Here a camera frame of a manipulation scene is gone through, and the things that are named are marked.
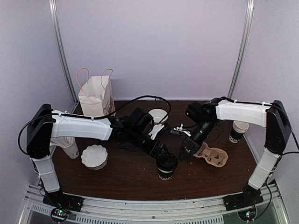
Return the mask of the brown cardboard cup carrier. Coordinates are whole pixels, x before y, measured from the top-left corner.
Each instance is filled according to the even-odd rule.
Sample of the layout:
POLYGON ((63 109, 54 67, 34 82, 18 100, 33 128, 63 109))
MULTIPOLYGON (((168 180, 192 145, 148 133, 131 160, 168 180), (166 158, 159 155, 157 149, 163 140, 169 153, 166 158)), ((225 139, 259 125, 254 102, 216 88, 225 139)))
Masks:
POLYGON ((209 147, 206 142, 203 142, 199 150, 193 155, 196 158, 203 158, 205 161, 217 168, 221 168, 226 165, 228 160, 228 154, 216 147, 209 147))

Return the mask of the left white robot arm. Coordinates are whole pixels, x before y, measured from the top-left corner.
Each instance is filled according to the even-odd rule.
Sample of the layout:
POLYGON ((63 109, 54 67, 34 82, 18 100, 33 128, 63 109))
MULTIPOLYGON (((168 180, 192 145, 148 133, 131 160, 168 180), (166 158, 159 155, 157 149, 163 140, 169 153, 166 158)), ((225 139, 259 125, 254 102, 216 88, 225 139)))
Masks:
POLYGON ((101 141, 128 142, 156 160, 159 177, 169 180, 178 166, 176 156, 164 143, 145 133, 153 120, 146 111, 137 107, 130 115, 121 118, 113 115, 89 117, 53 110, 43 104, 27 128, 26 152, 33 160, 49 200, 57 207, 67 203, 67 196, 60 190, 50 155, 50 140, 59 137, 91 138, 101 141))

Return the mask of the black lidded coffee cup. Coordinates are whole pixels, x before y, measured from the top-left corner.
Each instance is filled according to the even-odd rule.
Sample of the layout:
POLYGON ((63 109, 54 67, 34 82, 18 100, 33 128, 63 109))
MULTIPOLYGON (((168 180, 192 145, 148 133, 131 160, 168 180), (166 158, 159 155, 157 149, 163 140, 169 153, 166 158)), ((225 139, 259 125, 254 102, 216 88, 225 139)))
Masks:
POLYGON ((156 166, 159 178, 168 181, 178 167, 178 159, 174 154, 170 154, 167 158, 157 159, 156 166))

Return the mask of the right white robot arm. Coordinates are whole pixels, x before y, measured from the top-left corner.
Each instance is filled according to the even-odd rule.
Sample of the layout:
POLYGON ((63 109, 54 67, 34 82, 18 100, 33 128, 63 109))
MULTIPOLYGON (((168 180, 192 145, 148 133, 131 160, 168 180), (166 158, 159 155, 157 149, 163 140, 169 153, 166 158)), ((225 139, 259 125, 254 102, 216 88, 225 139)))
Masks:
POLYGON ((248 183, 240 194, 240 203, 251 205, 257 199, 258 190, 265 184, 279 158, 283 155, 292 133, 285 108, 281 101, 251 103, 231 100, 227 97, 214 98, 205 104, 193 102, 185 111, 196 123, 194 131, 182 143, 179 159, 194 155, 212 129, 221 120, 240 121, 266 129, 264 152, 248 183))

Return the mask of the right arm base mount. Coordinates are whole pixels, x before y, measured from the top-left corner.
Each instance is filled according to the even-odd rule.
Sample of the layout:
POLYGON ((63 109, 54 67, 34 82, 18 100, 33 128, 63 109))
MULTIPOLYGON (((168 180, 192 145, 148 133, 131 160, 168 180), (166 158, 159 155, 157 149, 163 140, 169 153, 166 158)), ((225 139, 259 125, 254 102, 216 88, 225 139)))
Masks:
POLYGON ((223 197, 223 201, 226 211, 231 211, 250 207, 257 203, 262 203, 263 197, 260 193, 256 195, 248 192, 242 192, 239 194, 227 195, 223 197))

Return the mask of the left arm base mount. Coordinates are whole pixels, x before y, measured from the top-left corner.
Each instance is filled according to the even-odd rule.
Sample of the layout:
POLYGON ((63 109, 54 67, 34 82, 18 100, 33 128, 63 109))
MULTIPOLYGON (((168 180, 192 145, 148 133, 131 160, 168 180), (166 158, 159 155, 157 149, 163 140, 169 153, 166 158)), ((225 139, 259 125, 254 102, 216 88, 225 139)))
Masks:
POLYGON ((84 199, 80 196, 68 195, 61 192, 46 193, 43 203, 67 211, 80 212, 84 199))

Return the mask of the white paper takeout bag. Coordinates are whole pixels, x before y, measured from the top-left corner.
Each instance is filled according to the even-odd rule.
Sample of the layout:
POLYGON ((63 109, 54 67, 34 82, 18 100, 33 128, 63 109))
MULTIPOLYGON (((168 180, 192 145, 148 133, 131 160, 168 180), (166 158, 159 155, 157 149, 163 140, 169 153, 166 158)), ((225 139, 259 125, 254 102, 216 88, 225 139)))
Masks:
POLYGON ((79 73, 83 70, 87 71, 87 81, 84 85, 79 85, 80 91, 78 93, 83 115, 90 117, 102 117, 110 113, 114 115, 115 105, 111 75, 106 75, 108 71, 113 73, 114 70, 108 68, 103 70, 100 76, 90 76, 90 71, 87 68, 81 68, 76 73, 78 84, 80 84, 79 73))

